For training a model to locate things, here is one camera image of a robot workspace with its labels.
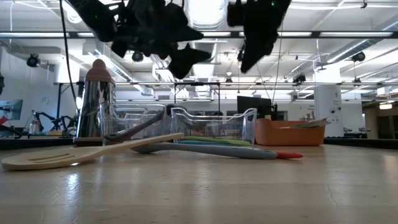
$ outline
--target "glass dish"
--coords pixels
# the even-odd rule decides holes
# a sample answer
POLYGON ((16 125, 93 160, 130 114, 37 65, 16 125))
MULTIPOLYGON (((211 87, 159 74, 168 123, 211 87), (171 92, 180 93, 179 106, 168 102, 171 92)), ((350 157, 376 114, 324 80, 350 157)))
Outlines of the glass dish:
POLYGON ((169 126, 164 125, 165 121, 171 120, 167 116, 165 105, 101 104, 100 111, 101 135, 104 145, 109 144, 104 136, 120 133, 139 124, 147 123, 148 125, 143 130, 129 137, 129 139, 143 139, 170 133, 169 126), (157 115, 160 117, 156 122, 148 123, 157 115))
POLYGON ((257 109, 234 116, 193 116, 183 108, 172 108, 171 133, 211 139, 239 140, 254 145, 257 109))

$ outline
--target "cable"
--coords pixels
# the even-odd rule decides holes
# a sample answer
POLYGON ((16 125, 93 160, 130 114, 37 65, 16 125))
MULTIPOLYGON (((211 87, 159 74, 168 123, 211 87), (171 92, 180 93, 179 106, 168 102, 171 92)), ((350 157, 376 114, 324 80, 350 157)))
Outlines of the cable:
POLYGON ((276 78, 275 78, 274 95, 272 96, 272 101, 271 101, 272 105, 274 104, 276 86, 278 84, 279 64, 280 64, 280 56, 281 56, 281 52, 282 52, 282 40, 283 40, 283 36, 284 36, 284 21, 282 21, 282 25, 280 27, 280 36, 282 38, 280 38, 280 42, 279 42, 279 56, 278 56, 278 64, 276 66, 276 78))
POLYGON ((70 75, 69 49, 68 49, 68 39, 67 39, 67 26, 65 25, 65 15, 63 13, 62 1, 63 0, 60 0, 60 11, 61 11, 61 21, 62 21, 62 30, 63 30, 63 40, 65 42, 65 56, 66 56, 66 60, 67 60, 69 85, 70 85, 70 89, 72 90, 73 102, 75 102, 75 106, 76 106, 77 112, 80 113, 80 110, 78 109, 77 104, 76 104, 76 93, 75 93, 75 89, 73 88, 72 76, 70 75))
POLYGON ((261 75, 261 72, 260 72, 260 68, 259 68, 258 63, 256 63, 256 67, 257 67, 257 71, 259 72, 259 75, 260 75, 260 78, 261 78, 261 83, 262 83, 262 85, 264 86, 264 90, 265 90, 266 93, 267 93, 268 99, 270 99, 269 94, 268 94, 268 91, 267 91, 266 84, 264 83, 264 80, 262 79, 262 75, 261 75))

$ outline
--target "red spatula tip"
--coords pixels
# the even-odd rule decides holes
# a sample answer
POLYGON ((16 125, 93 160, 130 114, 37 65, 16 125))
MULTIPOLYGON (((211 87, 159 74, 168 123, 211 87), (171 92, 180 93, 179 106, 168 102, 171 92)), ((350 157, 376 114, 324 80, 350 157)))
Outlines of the red spatula tip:
POLYGON ((277 152, 277 159, 299 159, 302 158, 303 155, 296 152, 277 152))

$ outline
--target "security camera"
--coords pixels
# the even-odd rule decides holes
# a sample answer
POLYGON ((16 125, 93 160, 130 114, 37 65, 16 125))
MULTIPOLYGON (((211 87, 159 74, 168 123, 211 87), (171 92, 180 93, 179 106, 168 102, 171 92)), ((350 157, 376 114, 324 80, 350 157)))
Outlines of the security camera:
POLYGON ((303 83, 305 81, 307 81, 307 79, 305 78, 305 75, 303 73, 301 73, 293 78, 294 83, 303 83))
POLYGON ((134 51, 131 58, 133 62, 141 62, 144 59, 144 54, 139 51, 134 51))
POLYGON ((26 61, 27 66, 37 68, 40 66, 40 59, 38 54, 31 54, 26 61))
POLYGON ((364 52, 360 52, 360 53, 352 56, 350 59, 353 62, 363 62, 365 60, 365 58, 366 58, 365 53, 364 52))

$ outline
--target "orange container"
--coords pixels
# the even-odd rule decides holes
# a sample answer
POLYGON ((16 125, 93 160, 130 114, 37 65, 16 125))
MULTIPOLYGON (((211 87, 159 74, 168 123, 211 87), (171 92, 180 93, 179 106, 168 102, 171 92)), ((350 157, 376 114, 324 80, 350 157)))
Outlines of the orange container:
POLYGON ((256 144, 262 146, 319 146, 323 144, 325 127, 319 128, 281 128, 305 121, 271 121, 269 119, 257 119, 256 144))

